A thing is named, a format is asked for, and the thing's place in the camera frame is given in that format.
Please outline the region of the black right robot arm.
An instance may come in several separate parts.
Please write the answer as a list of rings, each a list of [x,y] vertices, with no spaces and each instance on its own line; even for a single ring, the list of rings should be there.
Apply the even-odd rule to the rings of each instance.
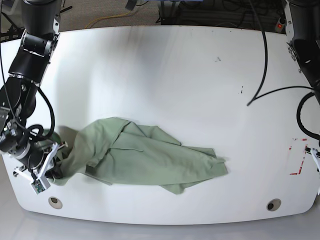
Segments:
[[[50,141],[55,130],[54,110],[41,84],[58,44],[62,2],[22,0],[20,6],[24,32],[0,89],[0,150],[13,155],[36,179],[35,171],[49,154],[49,147],[37,144]],[[40,124],[26,126],[36,108],[36,94],[48,106],[49,130]]]

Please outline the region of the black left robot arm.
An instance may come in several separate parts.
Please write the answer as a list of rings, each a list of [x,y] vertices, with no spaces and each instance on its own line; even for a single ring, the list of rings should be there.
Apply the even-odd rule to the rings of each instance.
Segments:
[[[320,2],[287,0],[287,43],[310,86],[320,88]]]

